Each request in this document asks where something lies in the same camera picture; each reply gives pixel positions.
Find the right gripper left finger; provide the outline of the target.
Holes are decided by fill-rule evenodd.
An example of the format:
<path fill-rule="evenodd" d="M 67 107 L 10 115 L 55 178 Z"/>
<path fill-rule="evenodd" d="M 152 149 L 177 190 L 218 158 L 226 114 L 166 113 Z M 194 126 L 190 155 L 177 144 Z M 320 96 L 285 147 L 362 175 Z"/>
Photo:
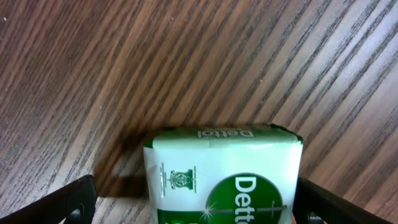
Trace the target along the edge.
<path fill-rule="evenodd" d="M 94 177 L 84 175 L 1 218 L 1 223 L 91 223 L 97 198 Z"/>

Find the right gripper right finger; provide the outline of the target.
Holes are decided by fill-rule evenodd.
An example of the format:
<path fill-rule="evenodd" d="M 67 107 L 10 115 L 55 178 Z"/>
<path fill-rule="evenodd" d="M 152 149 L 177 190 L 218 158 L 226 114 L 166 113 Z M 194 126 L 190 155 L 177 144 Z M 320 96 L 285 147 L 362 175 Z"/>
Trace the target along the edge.
<path fill-rule="evenodd" d="M 390 224 L 302 177 L 297 181 L 293 216 L 297 224 Z"/>

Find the green soap bar pack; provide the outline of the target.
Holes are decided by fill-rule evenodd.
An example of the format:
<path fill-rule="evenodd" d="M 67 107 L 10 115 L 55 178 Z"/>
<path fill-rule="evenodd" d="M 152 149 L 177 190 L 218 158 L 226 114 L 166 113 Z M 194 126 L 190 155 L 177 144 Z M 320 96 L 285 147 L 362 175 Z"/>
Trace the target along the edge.
<path fill-rule="evenodd" d="M 143 151 L 154 223 L 292 221 L 303 139 L 288 129 L 170 128 Z"/>

